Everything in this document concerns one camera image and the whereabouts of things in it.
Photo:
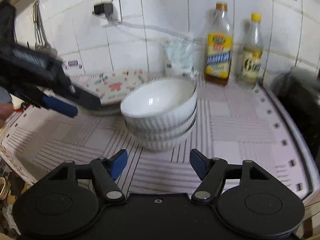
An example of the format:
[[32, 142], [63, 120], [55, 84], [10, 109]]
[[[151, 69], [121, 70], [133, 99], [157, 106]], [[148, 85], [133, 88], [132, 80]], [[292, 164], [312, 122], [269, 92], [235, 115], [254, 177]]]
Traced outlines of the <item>person's left hand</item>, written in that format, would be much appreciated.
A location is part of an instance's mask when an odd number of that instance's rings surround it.
[[0, 128], [5, 125], [9, 116], [14, 112], [14, 106], [11, 102], [1, 103], [0, 105]]

